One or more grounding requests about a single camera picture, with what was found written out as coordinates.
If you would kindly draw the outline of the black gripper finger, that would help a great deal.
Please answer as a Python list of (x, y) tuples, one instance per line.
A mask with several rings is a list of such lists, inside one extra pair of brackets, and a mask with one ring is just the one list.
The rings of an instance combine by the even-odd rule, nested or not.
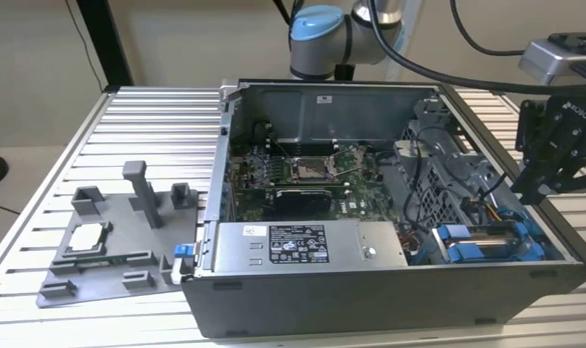
[(586, 165), (585, 159), (568, 161), (562, 167), (559, 179), (556, 180), (558, 193), (586, 193), (586, 175), (574, 177), (575, 173)]
[(511, 191), (524, 205), (539, 204), (550, 194), (571, 191), (571, 171), (564, 160), (571, 151), (571, 100), (526, 100), (520, 104), (515, 149), (520, 172)]

